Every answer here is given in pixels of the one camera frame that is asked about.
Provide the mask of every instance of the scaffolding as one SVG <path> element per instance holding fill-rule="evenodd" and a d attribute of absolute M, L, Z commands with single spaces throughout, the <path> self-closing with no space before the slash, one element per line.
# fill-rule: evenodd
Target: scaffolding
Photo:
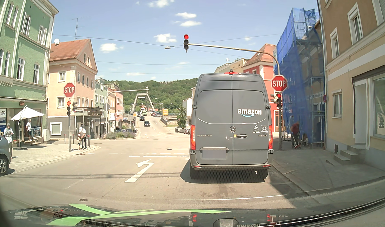
<path fill-rule="evenodd" d="M 312 146 L 324 141 L 324 59 L 318 13 L 293 8 L 276 46 L 281 74 L 288 81 L 282 94 L 286 131 L 300 125 L 300 136 Z"/>

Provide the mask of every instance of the sky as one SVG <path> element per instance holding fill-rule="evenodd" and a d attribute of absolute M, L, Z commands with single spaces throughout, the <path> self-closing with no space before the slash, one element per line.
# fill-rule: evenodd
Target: sky
<path fill-rule="evenodd" d="M 196 78 L 251 52 L 277 44 L 292 8 L 316 9 L 317 0 L 50 0 L 58 9 L 53 40 L 90 38 L 98 74 L 106 80 L 143 82 Z M 165 46 L 176 46 L 165 49 Z"/>

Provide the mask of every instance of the asphalt road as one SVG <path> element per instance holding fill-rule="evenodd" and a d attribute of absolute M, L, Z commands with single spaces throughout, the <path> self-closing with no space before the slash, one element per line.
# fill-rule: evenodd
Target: asphalt road
<path fill-rule="evenodd" d="M 3 209 L 70 203 L 124 210 L 317 205 L 274 168 L 266 179 L 226 172 L 192 180 L 189 135 L 170 131 L 159 118 L 146 120 L 151 126 L 139 121 L 137 139 L 92 140 L 99 149 L 0 177 Z"/>

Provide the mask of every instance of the amazon delivery van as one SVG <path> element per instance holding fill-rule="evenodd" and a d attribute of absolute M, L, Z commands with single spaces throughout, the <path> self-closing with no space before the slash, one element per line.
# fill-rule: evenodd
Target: amazon delivery van
<path fill-rule="evenodd" d="M 190 177 L 200 170 L 252 170 L 266 178 L 272 161 L 271 110 L 261 75 L 198 78 L 190 129 Z"/>

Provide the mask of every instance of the van brake light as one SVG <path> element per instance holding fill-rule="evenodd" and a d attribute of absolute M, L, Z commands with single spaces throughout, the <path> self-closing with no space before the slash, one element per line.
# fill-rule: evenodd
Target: van brake light
<path fill-rule="evenodd" d="M 268 149 L 272 149 L 272 125 L 269 126 L 269 142 L 268 142 Z"/>
<path fill-rule="evenodd" d="M 195 125 L 191 125 L 190 128 L 190 144 L 191 150 L 195 150 Z"/>

